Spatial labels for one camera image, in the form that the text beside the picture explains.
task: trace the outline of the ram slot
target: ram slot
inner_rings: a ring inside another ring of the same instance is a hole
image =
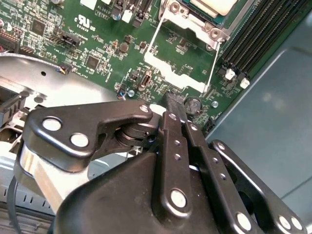
[[[270,8],[266,11],[266,14],[264,17],[262,17],[261,20],[257,23],[255,26],[255,29],[250,33],[248,36],[248,39],[244,41],[242,44],[242,50],[240,53],[236,52],[233,57],[231,58],[231,63],[235,66],[238,66],[237,64],[241,59],[244,58],[244,55],[248,52],[248,50],[257,42],[259,37],[261,37],[264,33],[267,27],[270,25],[272,20],[276,17],[276,15],[279,13],[283,5],[283,1],[275,0],[270,5]]]
[[[225,52],[223,53],[223,56],[222,56],[225,61],[228,61],[231,59],[232,55],[241,46],[241,44],[247,38],[249,33],[256,26],[256,22],[261,17],[261,13],[265,11],[269,2],[272,2],[272,1],[273,0],[262,0],[259,3],[259,5],[254,9],[254,11],[250,14],[249,18],[246,20],[246,22],[243,24],[243,26],[240,28],[240,30],[237,32],[237,34],[231,40],[230,44],[225,49]]]
[[[295,9],[287,16],[287,20],[284,20],[282,23],[278,24],[275,27],[276,33],[271,33],[268,38],[262,41],[261,45],[259,46],[258,50],[256,51],[255,55],[253,55],[244,65],[244,69],[247,72],[251,72],[251,70],[256,66],[259,60],[262,58],[265,53],[271,48],[271,46],[276,42],[276,40],[281,36],[284,32],[284,29],[287,28],[298,16],[298,13],[302,11],[309,0],[300,1],[299,4],[296,6]]]

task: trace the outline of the gray metal panel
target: gray metal panel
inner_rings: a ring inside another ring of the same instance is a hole
[[[228,144],[306,224],[312,222],[312,184],[304,183],[312,176],[311,38],[312,15],[208,138]]]

